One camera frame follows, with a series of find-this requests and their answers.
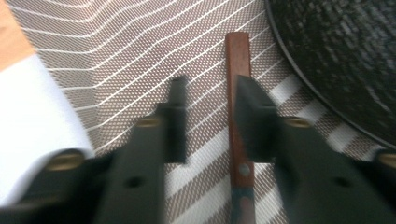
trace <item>black bracket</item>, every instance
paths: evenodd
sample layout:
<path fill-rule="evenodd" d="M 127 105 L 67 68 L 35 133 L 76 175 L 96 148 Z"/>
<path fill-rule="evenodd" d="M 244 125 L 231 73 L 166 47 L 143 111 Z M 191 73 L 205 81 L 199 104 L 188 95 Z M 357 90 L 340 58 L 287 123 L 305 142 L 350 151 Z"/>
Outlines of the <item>black bracket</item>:
<path fill-rule="evenodd" d="M 278 117 L 254 80 L 237 83 L 234 119 L 247 155 L 275 161 L 290 223 L 396 223 L 396 167 L 375 169 L 376 161 L 361 165 L 333 151 L 305 119 Z M 396 158 L 394 150 L 386 154 Z"/>
<path fill-rule="evenodd" d="M 164 223 L 163 165 L 186 160 L 185 88 L 186 78 L 175 78 L 168 102 L 104 157 L 53 156 L 16 204 L 0 208 L 0 223 Z"/>

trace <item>brown wooden handle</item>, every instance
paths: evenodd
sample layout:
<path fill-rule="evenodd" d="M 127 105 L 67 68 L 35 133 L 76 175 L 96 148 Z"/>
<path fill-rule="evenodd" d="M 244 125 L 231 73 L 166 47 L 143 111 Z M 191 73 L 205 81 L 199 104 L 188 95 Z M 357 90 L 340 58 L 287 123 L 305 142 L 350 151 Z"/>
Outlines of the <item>brown wooden handle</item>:
<path fill-rule="evenodd" d="M 248 161 L 242 140 L 233 121 L 236 94 L 236 76 L 250 77 L 250 52 L 247 33 L 233 32 L 225 36 L 228 124 L 231 153 L 231 183 L 233 187 L 254 186 L 254 165 Z"/>

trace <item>brass screw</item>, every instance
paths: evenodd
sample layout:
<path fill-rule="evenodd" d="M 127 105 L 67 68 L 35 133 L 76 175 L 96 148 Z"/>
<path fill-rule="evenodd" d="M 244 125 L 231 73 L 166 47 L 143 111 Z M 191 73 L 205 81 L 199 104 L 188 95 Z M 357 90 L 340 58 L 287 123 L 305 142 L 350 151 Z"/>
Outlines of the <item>brass screw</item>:
<path fill-rule="evenodd" d="M 46 166 L 50 171 L 64 171 L 79 167 L 84 162 L 82 154 L 63 154 L 53 158 Z"/>
<path fill-rule="evenodd" d="M 137 122 L 136 126 L 142 128 L 149 128 L 149 127 L 157 126 L 159 124 L 160 124 L 159 119 L 141 119 Z"/>
<path fill-rule="evenodd" d="M 381 154 L 378 159 L 387 166 L 396 169 L 396 154 Z"/>
<path fill-rule="evenodd" d="M 308 121 L 300 118 L 286 119 L 285 123 L 296 128 L 309 128 L 311 126 Z"/>

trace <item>black round object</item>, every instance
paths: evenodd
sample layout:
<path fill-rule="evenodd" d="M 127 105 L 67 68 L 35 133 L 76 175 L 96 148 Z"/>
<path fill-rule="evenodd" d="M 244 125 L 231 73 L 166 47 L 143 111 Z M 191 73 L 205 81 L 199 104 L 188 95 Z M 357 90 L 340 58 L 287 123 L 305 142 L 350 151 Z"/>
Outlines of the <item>black round object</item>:
<path fill-rule="evenodd" d="M 278 45 L 325 105 L 396 148 L 396 1 L 265 0 Z"/>

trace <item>white stripe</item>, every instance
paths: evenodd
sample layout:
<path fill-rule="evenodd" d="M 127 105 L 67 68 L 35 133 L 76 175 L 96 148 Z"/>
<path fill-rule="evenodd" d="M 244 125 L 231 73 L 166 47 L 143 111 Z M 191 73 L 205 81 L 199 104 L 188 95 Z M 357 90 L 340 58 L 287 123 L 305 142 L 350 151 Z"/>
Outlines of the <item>white stripe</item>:
<path fill-rule="evenodd" d="M 113 143 L 114 141 L 116 141 L 119 137 L 123 136 L 125 133 L 127 133 L 129 130 L 131 130 L 134 127 L 134 125 L 132 125 L 131 127 L 125 129 L 124 131 L 122 131 L 122 133 L 120 133 L 119 135 L 117 135 L 115 138 L 111 139 L 110 141 L 106 142 L 104 145 L 96 148 L 93 150 L 93 152 L 98 152 L 100 151 L 102 148 L 107 147 L 108 145 L 110 145 L 111 143 Z"/>
<path fill-rule="evenodd" d="M 131 102 L 130 104 L 128 104 L 127 106 L 125 106 L 122 110 L 120 110 L 117 114 L 113 115 L 110 119 L 106 120 L 104 123 L 100 124 L 100 125 L 96 125 L 95 127 L 99 127 L 105 123 L 107 123 L 109 120 L 115 118 L 119 113 L 121 113 L 122 111 L 124 111 L 125 109 L 127 109 L 128 107 L 130 107 L 131 105 L 135 104 L 137 101 L 139 101 L 140 99 L 144 98 L 146 95 L 148 95 L 151 91 L 154 91 L 155 89 L 157 89 L 159 86 L 161 86 L 165 81 L 167 81 L 169 78 L 171 78 L 174 74 L 176 74 L 180 69 L 182 69 L 186 64 L 188 64 L 189 62 L 201 57 L 202 55 L 204 55 L 205 53 L 207 53 L 208 51 L 210 51 L 211 49 L 213 49 L 215 46 L 210 47 L 209 49 L 205 50 L 204 52 L 200 53 L 199 55 L 195 56 L 194 58 L 188 60 L 187 62 L 183 63 L 177 70 L 175 70 L 174 72 L 172 72 L 172 74 L 170 74 L 168 77 L 166 77 L 165 79 L 163 79 L 160 83 L 158 83 L 156 86 L 154 86 L 153 88 L 151 88 L 149 91 L 145 92 L 143 95 L 139 96 L 135 101 Z M 118 89 L 116 92 L 114 92 L 113 94 L 111 94 L 110 96 L 108 96 L 104 101 L 102 101 L 101 103 L 99 103 L 98 105 L 89 105 L 89 106 L 84 106 L 84 107 L 78 107 L 76 108 L 76 111 L 79 110 L 83 110 L 83 109 L 89 109 L 89 108 L 94 108 L 97 107 L 99 105 L 102 105 L 103 103 L 105 103 L 106 101 L 108 101 L 109 99 L 111 99 L 113 96 L 117 95 L 119 92 L 125 90 L 126 88 L 128 88 L 129 86 L 131 86 L 132 84 L 134 84 L 137 80 L 139 80 L 141 77 L 143 77 L 144 75 L 146 75 L 147 73 L 149 73 L 152 69 L 154 69 L 155 67 L 157 67 L 162 61 L 157 62 L 154 67 L 151 67 L 148 71 L 146 71 L 145 73 L 143 73 L 142 75 L 140 75 L 139 77 L 135 78 L 132 82 L 128 83 L 126 86 L 122 87 L 121 89 Z"/>
<path fill-rule="evenodd" d="M 372 161 L 374 159 L 375 153 L 378 150 L 381 150 L 381 148 L 383 148 L 383 147 L 381 147 L 380 145 L 375 145 L 375 146 L 371 147 L 370 150 L 361 157 L 361 160 L 362 161 Z"/>
<path fill-rule="evenodd" d="M 358 133 L 345 123 L 334 129 L 327 138 L 327 143 L 335 151 L 342 152 L 344 148 L 358 136 Z"/>
<path fill-rule="evenodd" d="M 277 61 L 276 63 L 274 63 L 273 65 L 271 65 L 267 70 L 265 70 L 265 72 L 261 73 L 256 80 L 260 80 L 260 78 L 262 78 L 263 76 L 265 76 L 271 69 L 273 69 L 275 66 L 277 66 L 278 64 L 280 64 L 283 61 L 283 58 L 281 58 L 279 61 Z"/>
<path fill-rule="evenodd" d="M 271 46 L 269 46 L 268 48 L 266 48 L 265 50 L 263 50 L 263 51 L 262 51 L 261 53 L 259 53 L 258 55 L 256 55 L 256 57 L 254 57 L 253 60 L 251 60 L 251 61 L 254 62 L 254 61 L 255 61 L 256 59 L 258 59 L 261 55 L 263 55 L 265 51 L 267 51 L 268 49 L 270 49 L 270 48 L 271 48 L 272 46 L 274 46 L 274 45 L 275 45 L 275 43 L 272 44 Z M 225 61 L 224 59 L 221 60 L 220 62 L 216 63 L 215 65 L 213 65 L 213 66 L 210 67 L 209 69 L 212 69 L 212 68 L 218 66 L 219 63 L 222 63 L 222 62 L 224 62 L 224 61 Z M 225 83 L 226 80 L 227 80 L 227 79 L 223 79 L 221 82 L 219 82 L 218 84 L 216 84 L 215 86 L 213 86 L 212 88 L 210 88 L 209 91 L 205 92 L 205 93 L 204 93 L 202 96 L 200 96 L 196 101 L 194 101 L 191 105 L 189 105 L 188 109 L 191 108 L 191 107 L 193 107 L 193 106 L 195 106 L 196 104 L 198 104 L 202 99 L 204 99 L 204 98 L 205 98 L 210 92 L 212 92 L 215 88 L 217 88 L 217 87 L 220 86 L 221 84 Z"/>
<path fill-rule="evenodd" d="M 256 203 L 256 221 L 257 223 L 269 223 L 282 208 L 277 186 L 271 188 L 267 194 Z"/>
<path fill-rule="evenodd" d="M 296 117 L 307 119 L 311 123 L 316 123 L 324 114 L 326 114 L 326 112 L 326 107 L 324 107 L 318 100 L 313 100 L 300 110 Z"/>
<path fill-rule="evenodd" d="M 139 35 L 138 35 L 138 36 L 136 36 L 136 37 L 135 37 L 131 42 L 129 42 L 126 46 L 124 46 L 124 47 L 122 47 L 121 49 L 119 49 L 119 51 L 117 51 L 115 54 L 113 54 L 113 55 L 109 56 L 108 58 L 106 58 L 106 59 L 104 60 L 104 62 L 108 62 L 110 59 L 114 58 L 115 56 L 117 56 L 118 54 L 120 54 L 121 52 L 123 52 L 125 49 L 127 49 L 127 48 L 130 47 L 130 46 L 132 46 L 132 44 L 133 44 L 134 42 L 136 42 L 140 37 L 142 37 L 143 35 L 145 35 L 147 32 L 149 32 L 149 31 L 151 31 L 151 30 L 153 30 L 153 29 L 155 29 L 155 28 L 161 27 L 161 26 L 165 25 L 166 23 L 168 23 L 168 22 L 170 22 L 170 21 L 173 21 L 174 19 L 180 17 L 181 15 L 183 15 L 185 12 L 189 11 L 190 9 L 192 9 L 193 7 L 195 7 L 196 5 L 200 4 L 202 1 L 203 1 L 203 0 L 200 0 L 200 1 L 198 1 L 198 2 L 196 2 L 196 3 L 194 3 L 194 4 L 192 4 L 191 6 L 186 7 L 183 11 L 177 13 L 175 16 L 173 16 L 172 18 L 170 18 L 170 19 L 168 19 L 168 20 L 166 20 L 166 21 L 163 21 L 163 22 L 161 22 L 161 23 L 158 23 L 158 24 L 155 24 L 155 25 L 153 25 L 153 26 L 150 26 L 148 29 L 146 29 L 146 30 L 144 30 L 144 31 L 142 31 L 142 32 L 139 32 Z M 127 28 L 127 26 L 122 27 L 122 29 L 118 30 L 113 36 L 111 36 L 110 38 L 106 39 L 105 42 L 103 42 L 102 44 L 96 46 L 94 49 L 90 49 L 90 50 L 87 50 L 87 51 L 70 51 L 70 50 L 62 50 L 62 49 L 36 49 L 36 50 L 38 50 L 38 51 L 40 51 L 40 52 L 44 52 L 44 51 L 45 51 L 45 52 L 58 52 L 58 53 L 69 53 L 69 54 L 90 54 L 90 53 L 96 52 L 97 50 L 101 49 L 103 46 L 105 46 L 106 44 L 108 44 L 111 40 L 113 40 L 113 39 L 116 38 L 120 33 L 122 33 L 126 28 Z"/>
<path fill-rule="evenodd" d="M 179 165 L 165 177 L 166 199 L 192 181 L 208 165 L 228 150 L 228 127 L 221 130 L 206 144 L 188 157 L 187 165 Z"/>
<path fill-rule="evenodd" d="M 189 207 L 174 224 L 205 223 L 231 199 L 230 176 L 226 175 L 220 182 Z"/>
<path fill-rule="evenodd" d="M 269 96 L 277 105 L 283 104 L 301 88 L 301 82 L 295 75 L 289 75 L 270 91 Z"/>
<path fill-rule="evenodd" d="M 164 9 L 166 9 L 167 7 L 173 5 L 175 2 L 177 2 L 177 0 L 174 0 L 170 3 L 168 3 L 167 5 L 160 7 L 154 11 L 151 11 L 150 13 L 147 13 L 145 15 L 139 16 L 134 18 L 133 20 L 129 21 L 128 23 L 126 23 L 124 26 L 122 26 L 122 28 L 120 30 L 124 30 L 126 29 L 126 27 L 128 27 L 129 25 L 131 25 L 133 22 L 138 21 L 140 19 L 146 18 L 148 16 L 151 16 L 159 11 L 162 11 Z M 113 14 L 108 20 L 106 20 L 104 23 L 101 23 L 101 26 L 94 30 L 92 33 L 88 34 L 88 35 L 67 35 L 67 34 L 59 34 L 59 33 L 53 33 L 53 32 L 49 32 L 49 31 L 43 31 L 43 30 L 37 30 L 37 29 L 31 29 L 31 28 L 25 28 L 22 27 L 23 31 L 27 31 L 27 32 L 33 32 L 33 33 L 40 33 L 40 34 L 44 34 L 44 35 L 57 35 L 57 36 L 64 36 L 64 37 L 70 37 L 70 38 L 87 38 L 87 37 L 92 37 L 96 34 L 98 34 L 101 30 L 103 30 L 105 28 L 105 26 L 107 26 L 113 19 L 115 19 L 118 15 L 120 15 L 123 11 L 132 8 L 133 6 L 130 7 L 124 7 L 123 9 L 117 11 L 116 14 Z"/>
<path fill-rule="evenodd" d="M 206 118 L 201 120 L 198 124 L 196 124 L 193 128 L 191 128 L 187 134 L 193 132 L 195 129 L 197 129 L 199 126 L 201 126 L 203 123 L 205 123 L 208 119 L 212 118 L 213 115 L 215 115 L 219 110 L 221 110 L 224 106 L 227 105 L 227 102 L 222 103 L 218 108 L 216 108 L 212 113 L 210 113 Z"/>
<path fill-rule="evenodd" d="M 251 20 L 249 20 L 248 22 L 246 22 L 245 24 L 243 24 L 241 27 L 239 27 L 237 30 L 242 29 L 244 26 L 248 25 L 250 22 L 252 22 L 253 20 L 255 20 L 256 18 L 258 18 L 260 15 L 262 14 L 259 13 L 258 15 L 256 15 L 254 18 L 252 18 Z M 256 37 L 258 37 L 259 35 L 263 34 L 265 31 L 268 30 L 269 27 L 265 28 L 264 30 L 262 30 L 261 32 L 259 32 L 257 35 L 255 35 L 253 38 L 251 38 L 250 40 L 254 40 Z M 196 59 L 200 58 L 201 56 L 203 56 L 205 53 L 209 52 L 210 50 L 212 50 L 213 48 L 215 48 L 216 46 L 218 46 L 219 44 L 221 44 L 222 41 L 219 41 L 218 43 L 216 43 L 215 45 L 211 46 L 209 49 L 201 52 L 200 54 L 198 54 L 197 56 L 193 57 L 192 59 L 189 59 L 186 63 L 184 63 L 183 66 L 195 61 Z M 136 58 L 135 60 L 131 61 L 129 64 L 127 64 L 126 66 L 122 67 L 120 70 L 118 70 L 117 72 L 113 73 L 112 75 L 110 75 L 109 77 L 105 78 L 104 80 L 102 80 L 100 83 L 94 85 L 94 86 L 90 86 L 90 87 L 70 87 L 70 88 L 62 88 L 62 91 L 75 91 L 75 90 L 87 90 L 87 89 L 92 89 L 92 88 L 97 88 L 101 85 L 103 85 L 104 83 L 106 83 L 108 80 L 110 80 L 111 78 L 115 77 L 119 72 L 121 72 L 123 69 L 125 69 L 126 67 L 128 67 L 129 65 L 131 65 L 131 63 L 134 63 L 135 61 L 137 61 L 138 59 L 140 59 L 141 57 L 143 57 L 144 55 L 139 55 L 138 58 Z"/>
<path fill-rule="evenodd" d="M 170 78 L 172 75 L 174 75 L 178 70 L 180 70 L 182 67 L 184 67 L 186 63 L 184 63 L 183 65 L 181 65 L 176 71 L 174 71 L 174 72 L 173 72 L 169 77 L 167 77 L 165 80 L 163 80 L 162 82 L 160 82 L 159 84 L 157 84 L 155 87 L 151 88 L 151 90 L 145 92 L 143 95 L 139 96 L 136 100 L 134 100 L 133 102 L 131 102 L 130 104 L 128 104 L 127 106 L 125 106 L 122 110 L 120 110 L 119 112 L 117 112 L 116 114 L 114 114 L 113 116 L 111 116 L 109 119 L 105 120 L 105 121 L 102 122 L 101 124 L 98 124 L 98 125 L 95 125 L 95 126 L 92 126 L 92 127 L 88 128 L 87 131 L 89 132 L 89 131 L 92 131 L 92 130 L 94 130 L 94 129 L 96 129 L 96 128 L 99 128 L 99 127 L 105 125 L 106 123 L 108 123 L 109 121 L 111 121 L 112 119 L 114 119 L 118 114 L 122 113 L 122 112 L 125 111 L 127 108 L 129 108 L 130 106 L 132 106 L 132 105 L 134 105 L 136 102 L 138 102 L 140 99 L 144 98 L 144 97 L 145 97 L 146 95 L 148 95 L 150 92 L 154 91 L 154 90 L 157 89 L 159 86 L 161 86 L 167 79 L 169 79 L 169 78 Z M 212 69 L 213 67 L 215 67 L 215 66 L 212 66 L 212 67 L 206 69 L 206 70 L 204 71 L 204 73 L 206 73 L 208 70 Z M 204 95 L 207 95 L 209 92 L 211 92 L 211 91 L 213 91 L 213 90 L 214 90 L 214 88 L 210 89 L 209 91 L 207 91 L 206 93 L 204 93 Z M 193 105 L 196 105 L 196 104 L 197 104 L 199 101 L 201 101 L 203 98 L 204 98 L 204 97 L 200 97 L 196 102 L 193 103 Z M 95 107 L 95 106 L 97 106 L 97 105 L 89 105 L 89 106 L 78 107 L 78 108 L 76 108 L 76 111 L 84 110 L 84 109 L 88 109 L 88 108 L 93 108 L 93 107 Z"/>
<path fill-rule="evenodd" d="M 139 2 L 139 3 L 137 3 L 137 4 L 133 4 L 133 5 L 128 6 L 128 7 L 123 7 L 123 8 L 121 8 L 117 13 L 115 13 L 114 15 L 117 16 L 117 15 L 119 15 L 120 12 L 123 11 L 123 10 L 127 10 L 127 9 L 129 9 L 129 8 L 132 8 L 132 7 L 141 6 L 141 5 L 145 4 L 145 3 L 147 3 L 148 1 L 150 1 L 150 0 L 145 0 L 145 1 L 143 1 L 143 2 Z M 44 13 L 40 13 L 40 12 L 36 12 L 36 11 L 24 9 L 24 8 L 21 8 L 21 7 L 14 7 L 14 6 L 9 6 L 9 7 L 12 8 L 13 10 L 16 10 L 16 11 L 22 11 L 22 12 L 25 12 L 25 13 L 37 15 L 37 16 L 44 17 L 44 18 L 50 18 L 50 19 L 56 20 L 56 21 L 69 21 L 69 22 L 83 23 L 83 22 L 93 21 L 93 20 L 100 14 L 100 12 L 102 12 L 103 9 L 104 9 L 105 7 L 107 7 L 107 5 L 110 4 L 111 2 L 113 2 L 113 1 L 112 1 L 112 0 L 108 0 L 107 2 L 105 2 L 104 4 L 102 4 L 102 6 L 101 6 L 97 11 L 95 11 L 95 12 L 93 13 L 92 16 L 90 16 L 90 17 L 87 18 L 87 19 L 83 19 L 83 20 L 71 20 L 71 19 L 66 19 L 66 18 L 61 18 L 61 17 L 55 17 L 55 16 L 51 16 L 51 15 L 49 15 L 49 14 L 44 14 Z"/>
<path fill-rule="evenodd" d="M 259 176 L 268 166 L 270 163 L 254 163 L 254 176 Z"/>
<path fill-rule="evenodd" d="M 119 73 L 120 71 L 122 71 L 123 69 L 129 67 L 131 64 L 133 64 L 134 62 L 136 62 L 137 60 L 139 60 L 140 58 L 143 58 L 146 54 L 148 54 L 152 49 L 154 49 L 157 45 L 159 45 L 160 43 L 162 43 L 163 41 L 173 37 L 174 35 L 179 34 L 180 32 L 188 29 L 190 26 L 194 25 L 196 22 L 200 21 L 201 19 L 203 19 L 204 17 L 206 17 L 207 15 L 209 15 L 210 13 L 212 13 L 213 11 L 217 10 L 219 7 L 221 7 L 222 5 L 224 5 L 225 3 L 227 3 L 229 0 L 227 0 L 224 3 L 221 3 L 220 5 L 211 8 L 210 11 L 206 12 L 206 14 L 200 18 L 198 18 L 196 21 L 190 23 L 189 25 L 183 27 L 180 30 L 177 30 L 177 32 L 164 37 L 158 41 L 156 41 L 154 44 L 152 44 L 147 50 L 145 50 L 142 54 L 139 54 L 139 56 L 135 59 L 133 59 L 131 62 L 127 63 L 126 65 L 124 65 L 120 70 L 118 70 L 115 74 Z M 186 48 L 188 45 L 190 45 L 191 43 L 195 42 L 196 40 L 198 40 L 199 38 L 201 38 L 202 36 L 206 35 L 207 33 L 211 32 L 212 30 L 214 30 L 215 28 L 217 28 L 218 26 L 220 26 L 221 24 L 223 24 L 225 21 L 227 21 L 228 19 L 230 19 L 234 14 L 236 14 L 237 12 L 239 12 L 240 10 L 242 10 L 243 8 L 247 7 L 248 5 L 250 5 L 252 2 L 250 2 L 249 4 L 239 8 L 238 10 L 236 10 L 233 14 L 231 14 L 230 16 L 228 16 L 226 19 L 224 19 L 223 21 L 217 23 L 216 25 L 210 27 L 210 29 L 208 29 L 207 31 L 203 32 L 202 34 L 198 35 L 197 37 L 195 37 L 193 40 L 189 41 L 188 43 L 178 47 L 177 49 L 173 49 L 171 52 L 167 53 L 159 62 L 157 62 L 155 64 L 158 65 L 159 63 L 163 62 L 165 59 L 167 59 L 170 55 L 172 55 L 173 53 Z M 102 66 L 104 63 L 106 63 L 107 61 L 109 61 L 113 56 L 111 56 L 110 58 L 107 58 L 106 60 L 100 62 L 99 64 L 97 64 L 96 66 L 92 67 L 92 68 L 50 68 L 49 71 L 91 71 L 91 70 L 95 70 L 96 68 Z"/>
<path fill-rule="evenodd" d="M 60 2 L 52 1 L 52 0 L 44 0 L 44 1 L 49 2 L 49 3 L 52 3 L 52 4 L 54 4 L 54 5 L 63 6 L 63 7 L 76 7 L 76 8 L 82 8 L 82 7 L 90 7 L 90 6 L 92 5 L 92 3 L 93 3 L 95 0 L 91 0 L 91 1 L 89 1 L 89 2 L 87 2 L 87 3 L 84 3 L 84 4 L 81 4 L 81 5 L 69 5 L 69 4 L 60 3 Z"/>
<path fill-rule="evenodd" d="M 272 68 L 274 68 L 278 63 L 280 63 L 280 62 L 282 62 L 282 61 L 283 61 L 283 59 L 280 59 L 278 62 L 276 62 L 274 65 L 272 65 L 271 67 L 269 67 L 266 71 L 264 71 L 264 72 L 261 74 L 261 76 L 264 75 L 264 74 L 266 74 L 266 73 L 268 73 Z M 219 109 L 221 109 L 223 106 L 225 106 L 225 103 L 224 103 L 223 105 L 219 106 L 219 107 L 216 109 L 216 111 L 218 111 Z M 213 114 L 210 114 L 208 117 L 205 118 L 205 120 L 207 120 L 208 118 L 210 118 L 212 115 L 213 115 Z M 202 125 L 202 124 L 203 124 L 203 123 L 200 122 L 199 124 L 195 125 L 195 126 L 193 127 L 193 129 L 196 129 L 198 126 L 200 126 L 200 125 Z M 119 138 L 120 136 L 122 136 L 122 134 L 119 134 L 118 136 L 116 136 L 115 138 L 113 138 L 113 139 L 111 140 L 111 142 L 115 141 L 115 140 L 116 140 L 117 138 Z M 94 151 L 97 151 L 97 150 L 99 150 L 99 149 L 102 149 L 103 147 L 105 147 L 105 146 L 101 146 L 101 147 L 95 149 Z"/>

